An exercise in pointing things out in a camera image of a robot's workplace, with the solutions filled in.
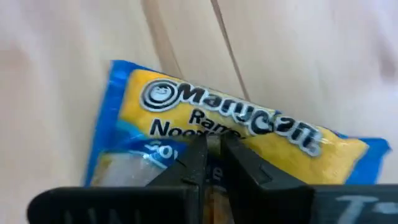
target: black tool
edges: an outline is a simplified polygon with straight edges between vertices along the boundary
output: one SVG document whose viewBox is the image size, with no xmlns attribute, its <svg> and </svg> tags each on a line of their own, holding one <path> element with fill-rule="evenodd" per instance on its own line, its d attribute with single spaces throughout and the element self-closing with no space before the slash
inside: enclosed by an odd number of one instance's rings
<svg viewBox="0 0 398 224">
<path fill-rule="evenodd" d="M 59 188 L 30 203 L 30 224 L 202 224 L 206 139 L 199 137 L 147 187 Z M 221 137 L 236 224 L 398 223 L 398 185 L 307 185 Z"/>
</svg>

